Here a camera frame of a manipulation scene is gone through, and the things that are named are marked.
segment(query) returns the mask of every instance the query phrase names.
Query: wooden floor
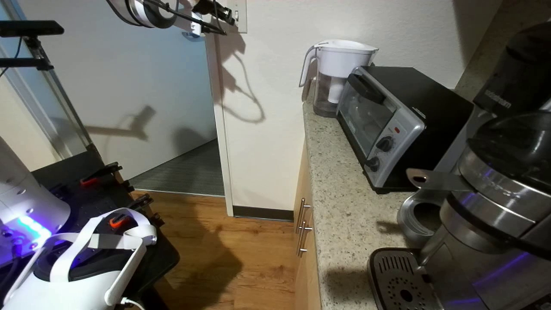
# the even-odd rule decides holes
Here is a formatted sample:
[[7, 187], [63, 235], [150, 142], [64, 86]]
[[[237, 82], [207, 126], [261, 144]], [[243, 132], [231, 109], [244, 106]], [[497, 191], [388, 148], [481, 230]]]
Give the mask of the wooden floor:
[[228, 217], [219, 197], [149, 194], [180, 253], [155, 285], [170, 309], [294, 308], [292, 223]]

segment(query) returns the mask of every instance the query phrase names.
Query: black table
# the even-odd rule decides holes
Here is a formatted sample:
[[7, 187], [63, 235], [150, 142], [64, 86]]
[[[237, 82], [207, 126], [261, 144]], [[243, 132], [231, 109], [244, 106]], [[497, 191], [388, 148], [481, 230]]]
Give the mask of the black table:
[[[48, 189], [62, 188], [67, 192], [67, 198], [64, 200], [71, 206], [71, 216], [62, 231], [78, 232], [89, 218], [120, 207], [127, 207], [133, 202], [127, 189], [119, 184], [112, 174], [101, 177], [99, 184], [87, 189], [79, 189], [79, 180], [102, 167], [104, 164], [100, 158], [93, 151], [86, 151], [33, 172], [36, 180], [44, 187]], [[20, 269], [26, 265], [29, 259], [30, 256], [22, 261]], [[174, 246], [166, 239], [161, 230], [157, 229], [157, 243], [147, 247], [147, 251], [123, 296], [142, 300], [146, 308], [167, 309], [153, 284], [172, 269], [179, 260], [180, 256]], [[3, 272], [0, 271], [0, 277], [6, 270], [7, 268], [4, 268]], [[5, 294], [5, 291], [0, 292], [0, 297], [3, 299]]]

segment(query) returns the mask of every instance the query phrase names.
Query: door frame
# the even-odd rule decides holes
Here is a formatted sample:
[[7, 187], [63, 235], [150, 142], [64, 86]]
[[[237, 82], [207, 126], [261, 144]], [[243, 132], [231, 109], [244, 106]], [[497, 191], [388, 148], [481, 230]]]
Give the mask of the door frame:
[[[25, 19], [25, 15], [19, 7], [17, 0], [0, 0], [0, 6], [6, 10], [6, 13], [12, 20]], [[228, 216], [233, 216], [234, 210], [231, 195], [230, 165], [228, 160], [228, 144], [226, 140], [226, 128], [223, 113], [223, 92], [221, 88], [223, 84], [220, 76], [221, 66], [219, 62], [219, 41], [216, 35], [208, 34], [204, 37], [204, 42], [207, 53], [210, 90], [213, 98], [220, 163], [222, 167], [226, 212]], [[5, 50], [4, 44], [0, 43], [1, 57], [9, 57], [6, 55]], [[12, 87], [21, 97], [22, 101], [25, 103], [25, 106], [31, 112], [31, 115], [39, 124], [40, 128], [50, 143], [52, 143], [52, 146], [61, 158], [68, 158], [85, 151], [85, 148], [92, 144], [92, 141], [77, 112], [71, 104], [69, 97], [65, 93], [60, 80], [57, 78], [55, 71], [40, 71], [39, 73], [44, 76], [39, 83], [36, 81], [31, 83], [29, 81], [29, 77], [26, 77], [24, 74], [20, 74], [17, 70], [9, 70], [6, 72], [5, 77], [9, 80]], [[37, 97], [58, 101], [59, 106], [49, 108], [44, 107], [44, 105], [37, 100]], [[67, 120], [73, 125], [72, 127], [74, 129], [73, 137], [69, 137], [67, 141], [61, 142], [60, 137], [67, 137], [67, 135], [59, 135], [59, 128], [57, 128], [56, 124], [52, 122], [53, 115], [59, 116], [60, 108], [63, 110], [63, 113], [67, 115]]]

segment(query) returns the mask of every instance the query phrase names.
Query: toaster oven door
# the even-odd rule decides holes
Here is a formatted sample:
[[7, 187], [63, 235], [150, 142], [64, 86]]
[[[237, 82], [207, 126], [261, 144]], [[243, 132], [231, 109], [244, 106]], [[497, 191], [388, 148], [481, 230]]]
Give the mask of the toaster oven door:
[[338, 113], [355, 139], [351, 143], [355, 142], [361, 149], [363, 160], [396, 109], [395, 104], [362, 75], [352, 73], [348, 76]]

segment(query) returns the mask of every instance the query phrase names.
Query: toaster oven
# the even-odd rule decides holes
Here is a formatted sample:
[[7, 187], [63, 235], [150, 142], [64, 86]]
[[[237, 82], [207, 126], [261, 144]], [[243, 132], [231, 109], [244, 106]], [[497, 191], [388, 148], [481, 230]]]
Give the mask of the toaster oven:
[[451, 171], [473, 108], [414, 68], [369, 66], [348, 76], [337, 120], [376, 192], [413, 191], [407, 168]]

